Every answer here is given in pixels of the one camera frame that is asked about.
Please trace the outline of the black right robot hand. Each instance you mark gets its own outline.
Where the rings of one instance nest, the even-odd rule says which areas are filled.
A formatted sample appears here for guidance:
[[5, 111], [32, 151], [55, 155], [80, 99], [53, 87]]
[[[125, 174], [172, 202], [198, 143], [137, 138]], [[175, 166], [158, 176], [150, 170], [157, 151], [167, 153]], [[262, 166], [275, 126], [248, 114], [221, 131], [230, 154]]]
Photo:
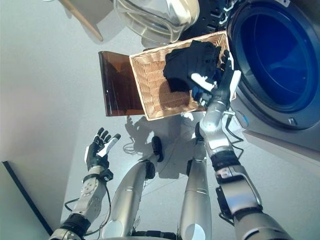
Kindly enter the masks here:
[[190, 75], [191, 81], [198, 87], [198, 90], [192, 91], [192, 97], [202, 107], [208, 107], [214, 99], [229, 105], [235, 98], [242, 72], [234, 69], [234, 59], [228, 50], [224, 51], [221, 60], [220, 74], [212, 79], [207, 74]]

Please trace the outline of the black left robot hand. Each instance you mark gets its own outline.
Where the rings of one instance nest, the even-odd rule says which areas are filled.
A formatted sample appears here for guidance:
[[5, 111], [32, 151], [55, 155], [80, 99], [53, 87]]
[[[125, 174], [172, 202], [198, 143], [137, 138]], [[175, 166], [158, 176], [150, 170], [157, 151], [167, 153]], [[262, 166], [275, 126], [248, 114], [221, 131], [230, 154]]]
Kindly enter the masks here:
[[107, 130], [101, 127], [93, 137], [92, 143], [85, 150], [84, 160], [87, 170], [89, 171], [96, 166], [108, 169], [108, 154], [120, 138], [119, 133], [111, 136]]

